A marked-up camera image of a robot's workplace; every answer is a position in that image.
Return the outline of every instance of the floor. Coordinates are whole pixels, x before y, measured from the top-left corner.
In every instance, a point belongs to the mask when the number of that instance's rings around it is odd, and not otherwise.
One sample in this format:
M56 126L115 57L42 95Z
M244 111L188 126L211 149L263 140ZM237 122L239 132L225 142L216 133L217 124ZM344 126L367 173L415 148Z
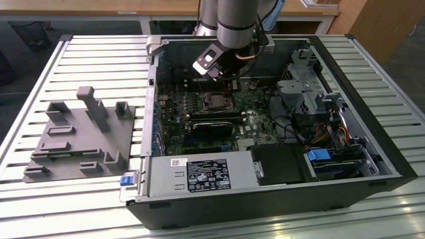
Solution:
M54 30L47 32L52 46L43 51L34 52L26 46L8 23L0 22L0 51L3 51L19 74L16 81L0 87L0 143L15 121L60 36L63 34L142 34L139 23L131 21L52 22L52 27ZM425 111L425 81L421 81L421 79L425 79L424 43L425 17L384 65L384 69L423 111Z

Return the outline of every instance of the blue latch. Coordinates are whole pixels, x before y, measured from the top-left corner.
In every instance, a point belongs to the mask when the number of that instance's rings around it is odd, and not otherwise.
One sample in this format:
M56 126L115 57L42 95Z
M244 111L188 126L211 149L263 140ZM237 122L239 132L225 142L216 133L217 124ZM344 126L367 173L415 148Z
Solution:
M131 186L135 185L135 176L123 176L120 180L122 186Z
M331 155L327 149L312 149L308 153L308 158L311 159L311 161L315 160L329 160L331 159Z

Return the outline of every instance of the warning label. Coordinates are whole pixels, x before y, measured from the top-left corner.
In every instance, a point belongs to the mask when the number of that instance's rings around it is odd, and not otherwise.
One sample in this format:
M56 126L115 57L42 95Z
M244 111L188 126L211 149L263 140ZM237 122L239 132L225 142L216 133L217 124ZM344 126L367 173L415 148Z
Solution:
M187 162L187 168L191 193L232 188L225 159Z

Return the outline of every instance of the aluminum table surface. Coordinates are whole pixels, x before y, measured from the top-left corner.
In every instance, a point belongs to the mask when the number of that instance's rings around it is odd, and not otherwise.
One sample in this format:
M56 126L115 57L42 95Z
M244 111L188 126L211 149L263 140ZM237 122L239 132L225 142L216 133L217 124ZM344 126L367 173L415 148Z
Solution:
M74 36L59 43L0 147L0 238L425 237L425 117L357 41L343 35L321 36L321 40L420 175L412 183L347 209L159 231L146 229L120 202L120 177L23 183L48 121L48 102L66 100L68 107L84 107L75 96L79 86L94 86L106 106L116 101L136 106L130 170L139 168L147 38Z

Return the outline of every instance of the green circuit board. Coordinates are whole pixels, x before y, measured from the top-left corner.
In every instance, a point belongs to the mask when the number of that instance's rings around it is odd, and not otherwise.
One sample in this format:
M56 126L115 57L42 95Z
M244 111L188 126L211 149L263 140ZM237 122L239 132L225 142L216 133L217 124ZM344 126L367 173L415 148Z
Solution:
M249 144L269 144L279 142L276 129L267 111L267 95L261 88L249 89L251 80L241 80L241 91L233 93L225 106L215 111L244 112L244 122L235 124L231 137L193 140L188 133L191 123L185 120L188 112L205 114L212 108L205 108L204 93L188 93L173 89L167 92L168 100L161 103L163 125L165 134L165 154L183 155L188 150L221 148L223 152L241 151Z

